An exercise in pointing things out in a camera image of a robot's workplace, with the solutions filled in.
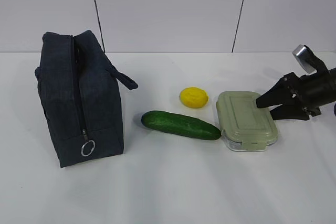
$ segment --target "green cucumber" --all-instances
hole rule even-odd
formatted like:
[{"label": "green cucumber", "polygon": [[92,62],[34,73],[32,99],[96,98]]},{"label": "green cucumber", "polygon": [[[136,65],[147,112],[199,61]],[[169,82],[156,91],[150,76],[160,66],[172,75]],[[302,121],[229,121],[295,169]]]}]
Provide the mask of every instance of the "green cucumber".
[{"label": "green cucumber", "polygon": [[212,124],[186,115],[165,111],[149,111],[142,115],[141,122],[147,128],[203,140],[216,140],[221,131]]}]

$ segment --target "green lid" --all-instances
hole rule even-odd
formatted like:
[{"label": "green lid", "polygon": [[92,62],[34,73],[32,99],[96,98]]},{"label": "green lid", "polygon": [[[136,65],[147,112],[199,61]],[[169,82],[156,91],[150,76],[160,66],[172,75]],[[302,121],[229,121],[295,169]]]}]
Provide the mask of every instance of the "green lid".
[{"label": "green lid", "polygon": [[216,103],[220,129],[235,151],[264,151],[278,137],[268,108],[259,109],[255,92],[227,91]]}]

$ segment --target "bag strap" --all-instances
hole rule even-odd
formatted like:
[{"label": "bag strap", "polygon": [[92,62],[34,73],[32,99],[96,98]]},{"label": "bag strap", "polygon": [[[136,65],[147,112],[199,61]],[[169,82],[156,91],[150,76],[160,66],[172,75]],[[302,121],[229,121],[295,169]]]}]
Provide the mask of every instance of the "bag strap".
[{"label": "bag strap", "polygon": [[101,62],[106,67],[106,70],[109,71],[110,74],[118,79],[123,85],[125,85],[126,88],[129,90],[138,88],[138,84],[135,81],[119,72],[110,62],[106,54],[101,49],[99,42],[92,31],[87,30],[80,35],[74,36],[74,39],[83,52],[90,56],[91,60]]}]

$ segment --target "glass food container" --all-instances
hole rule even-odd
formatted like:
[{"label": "glass food container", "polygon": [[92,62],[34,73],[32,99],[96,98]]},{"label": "glass food container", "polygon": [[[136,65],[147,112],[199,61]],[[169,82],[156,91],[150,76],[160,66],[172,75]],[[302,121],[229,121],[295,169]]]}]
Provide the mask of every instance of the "glass food container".
[{"label": "glass food container", "polygon": [[220,130],[233,151],[262,152],[278,138],[269,109],[257,108],[259,96],[255,92],[226,91],[218,97]]}]

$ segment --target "yellow lemon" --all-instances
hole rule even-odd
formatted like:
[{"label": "yellow lemon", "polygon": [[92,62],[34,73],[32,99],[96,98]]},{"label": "yellow lemon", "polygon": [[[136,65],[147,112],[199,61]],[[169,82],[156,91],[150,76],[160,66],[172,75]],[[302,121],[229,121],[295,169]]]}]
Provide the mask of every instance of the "yellow lemon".
[{"label": "yellow lemon", "polygon": [[181,102],[189,108],[201,108],[208,102],[208,99],[206,92],[196,87],[186,88],[180,93]]}]

